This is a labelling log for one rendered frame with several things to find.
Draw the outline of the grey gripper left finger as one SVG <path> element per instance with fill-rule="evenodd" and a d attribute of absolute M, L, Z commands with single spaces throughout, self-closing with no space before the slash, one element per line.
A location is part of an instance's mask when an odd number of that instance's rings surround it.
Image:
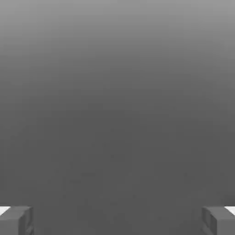
<path fill-rule="evenodd" d="M 34 208 L 0 206 L 0 235 L 34 235 Z"/>

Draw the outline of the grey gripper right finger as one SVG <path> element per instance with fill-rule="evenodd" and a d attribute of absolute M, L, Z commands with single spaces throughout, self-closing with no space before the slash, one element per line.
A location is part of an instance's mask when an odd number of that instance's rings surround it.
<path fill-rule="evenodd" d="M 235 206 L 203 207 L 204 235 L 235 235 Z"/>

